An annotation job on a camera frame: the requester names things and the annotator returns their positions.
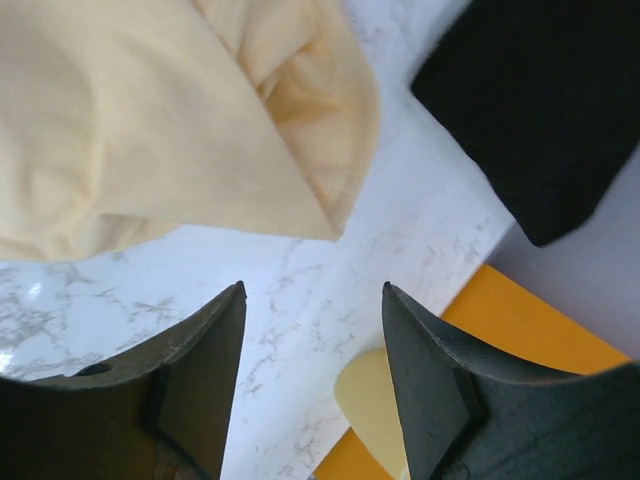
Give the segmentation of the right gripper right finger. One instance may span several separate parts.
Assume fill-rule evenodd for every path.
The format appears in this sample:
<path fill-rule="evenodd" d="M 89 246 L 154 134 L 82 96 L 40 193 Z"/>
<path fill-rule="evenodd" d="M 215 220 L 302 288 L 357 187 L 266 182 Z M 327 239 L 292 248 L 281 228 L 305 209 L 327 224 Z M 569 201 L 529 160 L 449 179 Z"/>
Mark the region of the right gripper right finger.
<path fill-rule="evenodd" d="M 635 479 L 639 365 L 578 375 L 499 350 L 385 284 L 382 321 L 413 479 Z"/>

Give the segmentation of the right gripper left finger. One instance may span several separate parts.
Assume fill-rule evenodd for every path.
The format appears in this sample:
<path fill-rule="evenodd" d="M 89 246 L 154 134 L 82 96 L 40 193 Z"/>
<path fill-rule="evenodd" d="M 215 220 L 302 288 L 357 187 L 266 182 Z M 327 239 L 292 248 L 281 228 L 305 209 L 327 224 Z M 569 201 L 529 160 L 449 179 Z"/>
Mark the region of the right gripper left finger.
<path fill-rule="evenodd" d="M 5 479 L 217 479 L 246 315 L 235 283 L 77 374 L 1 381 Z"/>

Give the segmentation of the cream yellow t shirt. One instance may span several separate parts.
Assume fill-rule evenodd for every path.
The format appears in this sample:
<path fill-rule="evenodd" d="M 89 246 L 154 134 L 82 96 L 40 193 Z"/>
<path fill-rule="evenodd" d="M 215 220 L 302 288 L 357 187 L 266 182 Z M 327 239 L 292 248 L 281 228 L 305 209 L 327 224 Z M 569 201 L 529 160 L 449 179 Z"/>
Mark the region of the cream yellow t shirt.
<path fill-rule="evenodd" d="M 338 1 L 5 1 L 1 256 L 183 225 L 337 239 L 379 128 Z"/>

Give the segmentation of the orange board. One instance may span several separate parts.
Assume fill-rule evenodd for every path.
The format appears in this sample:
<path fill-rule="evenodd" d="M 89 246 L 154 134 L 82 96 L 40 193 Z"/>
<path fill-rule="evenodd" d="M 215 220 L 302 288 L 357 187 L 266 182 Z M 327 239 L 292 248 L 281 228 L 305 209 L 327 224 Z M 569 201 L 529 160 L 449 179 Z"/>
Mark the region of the orange board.
<path fill-rule="evenodd" d="M 444 313 L 446 322 L 526 360 L 593 374 L 627 356 L 492 267 L 483 266 Z M 393 479 L 348 431 L 314 472 L 319 479 Z"/>

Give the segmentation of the yellow plastic cup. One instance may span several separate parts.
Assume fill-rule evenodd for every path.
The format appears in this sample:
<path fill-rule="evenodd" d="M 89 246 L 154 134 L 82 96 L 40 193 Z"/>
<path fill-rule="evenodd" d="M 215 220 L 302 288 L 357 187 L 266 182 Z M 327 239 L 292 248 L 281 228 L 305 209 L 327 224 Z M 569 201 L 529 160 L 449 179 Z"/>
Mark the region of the yellow plastic cup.
<path fill-rule="evenodd" d="M 354 358 L 338 375 L 334 397 L 366 450 L 393 479 L 410 477 L 387 350 Z"/>

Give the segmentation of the folded black t shirt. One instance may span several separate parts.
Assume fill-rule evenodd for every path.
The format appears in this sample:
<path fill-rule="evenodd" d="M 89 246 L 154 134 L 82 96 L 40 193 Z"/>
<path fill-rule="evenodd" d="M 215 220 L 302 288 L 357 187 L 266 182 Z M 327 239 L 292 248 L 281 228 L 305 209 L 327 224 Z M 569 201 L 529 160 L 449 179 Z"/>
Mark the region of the folded black t shirt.
<path fill-rule="evenodd" d="M 638 146 L 639 5 L 473 1 L 411 91 L 549 245 L 592 216 Z"/>

